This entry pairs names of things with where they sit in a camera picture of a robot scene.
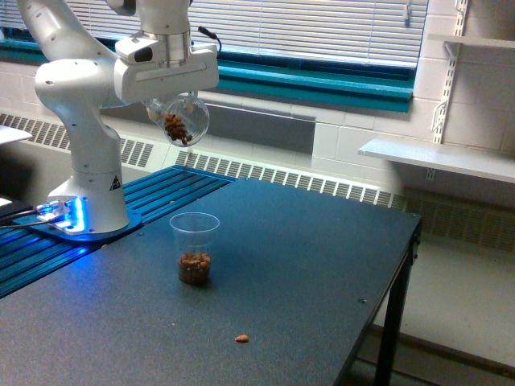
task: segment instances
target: black cable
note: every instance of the black cable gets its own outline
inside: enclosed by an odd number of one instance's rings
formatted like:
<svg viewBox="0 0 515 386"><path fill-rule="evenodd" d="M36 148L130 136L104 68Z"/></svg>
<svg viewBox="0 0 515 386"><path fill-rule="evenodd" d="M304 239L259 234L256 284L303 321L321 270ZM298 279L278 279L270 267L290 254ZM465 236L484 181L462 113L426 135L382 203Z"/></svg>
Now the black cable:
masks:
<svg viewBox="0 0 515 386"><path fill-rule="evenodd" d="M9 215L9 216L5 216L5 217L0 218L0 223L5 223L6 221L14 220L14 219L17 219L19 217L34 215L35 213L37 213L37 211L35 209L31 209L31 210L28 210L28 211L21 211L19 213L14 213L13 215Z"/></svg>
<svg viewBox="0 0 515 386"><path fill-rule="evenodd" d="M199 32L202 35L206 35L210 39L218 41L218 47L220 48L219 52L222 51L222 42L214 32L211 32L209 29L207 29L206 27L202 27L202 26L199 26Z"/></svg>
<svg viewBox="0 0 515 386"><path fill-rule="evenodd" d="M16 225L2 225L0 227L0 229L6 229L6 228L14 228L14 229L16 229L16 228L28 228L28 227L33 227L35 225L51 224L53 222L55 222L55 221L52 221L52 220L51 221L38 221L36 223L20 224L20 225L18 225L18 224L16 224Z"/></svg>

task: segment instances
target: window sill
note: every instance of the window sill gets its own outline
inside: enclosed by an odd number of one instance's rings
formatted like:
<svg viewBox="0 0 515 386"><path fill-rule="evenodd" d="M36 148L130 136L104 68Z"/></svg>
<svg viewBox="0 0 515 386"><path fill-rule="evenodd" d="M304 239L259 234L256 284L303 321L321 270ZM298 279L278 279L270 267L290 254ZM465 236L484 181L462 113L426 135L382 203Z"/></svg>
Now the window sill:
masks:
<svg viewBox="0 0 515 386"><path fill-rule="evenodd" d="M44 63L37 43L5 39L0 60ZM412 80L333 74L219 60L220 90L407 113Z"/></svg>

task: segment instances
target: white shelf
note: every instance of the white shelf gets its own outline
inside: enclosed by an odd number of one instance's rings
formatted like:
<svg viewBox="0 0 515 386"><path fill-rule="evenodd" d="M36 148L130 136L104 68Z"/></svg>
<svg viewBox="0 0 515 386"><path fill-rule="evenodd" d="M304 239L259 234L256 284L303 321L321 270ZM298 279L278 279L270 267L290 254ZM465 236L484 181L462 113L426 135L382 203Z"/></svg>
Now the white shelf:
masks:
<svg viewBox="0 0 515 386"><path fill-rule="evenodd" d="M447 43L464 44L466 46L515 49L515 41L512 40L469 38L467 36L439 34L429 34L428 38L431 40L442 40Z"/></svg>
<svg viewBox="0 0 515 386"><path fill-rule="evenodd" d="M413 139L376 138L359 154L462 175L515 183L515 156Z"/></svg>
<svg viewBox="0 0 515 386"><path fill-rule="evenodd" d="M4 143L22 141L28 138L32 138L32 136L26 131L0 125L0 145L3 145Z"/></svg>

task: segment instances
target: food pellet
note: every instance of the food pellet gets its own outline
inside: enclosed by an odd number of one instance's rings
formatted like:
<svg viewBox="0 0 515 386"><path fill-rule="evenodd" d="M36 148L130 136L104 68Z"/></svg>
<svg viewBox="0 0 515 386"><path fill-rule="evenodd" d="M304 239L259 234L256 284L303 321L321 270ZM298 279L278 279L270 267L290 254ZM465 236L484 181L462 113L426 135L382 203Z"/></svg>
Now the food pellet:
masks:
<svg viewBox="0 0 515 386"><path fill-rule="evenodd" d="M234 340L238 343L248 343L250 339L248 335L238 335Z"/></svg>
<svg viewBox="0 0 515 386"><path fill-rule="evenodd" d="M179 258L179 279L188 284L203 284L208 280L210 268L208 253L184 253Z"/></svg>
<svg viewBox="0 0 515 386"><path fill-rule="evenodd" d="M187 145L193 139L193 136L187 131L183 118L176 114L166 114L164 118L164 129L167 136L172 141L180 140L183 145Z"/></svg>

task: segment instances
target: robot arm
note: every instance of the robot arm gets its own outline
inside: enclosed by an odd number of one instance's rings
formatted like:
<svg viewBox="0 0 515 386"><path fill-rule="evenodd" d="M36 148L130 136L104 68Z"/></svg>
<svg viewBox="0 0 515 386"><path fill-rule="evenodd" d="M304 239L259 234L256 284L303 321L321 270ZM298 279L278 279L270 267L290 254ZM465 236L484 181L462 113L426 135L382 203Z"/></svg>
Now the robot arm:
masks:
<svg viewBox="0 0 515 386"><path fill-rule="evenodd" d="M49 201L74 203L65 221L52 224L70 235L112 234L129 223L120 138L102 122L101 109L218 83L214 45L191 47L189 0L108 4L120 14L137 9L142 20L142 30L118 42L116 54L81 26L64 0L18 0L27 28L51 61L37 71L36 92L70 138L72 177L49 195Z"/></svg>

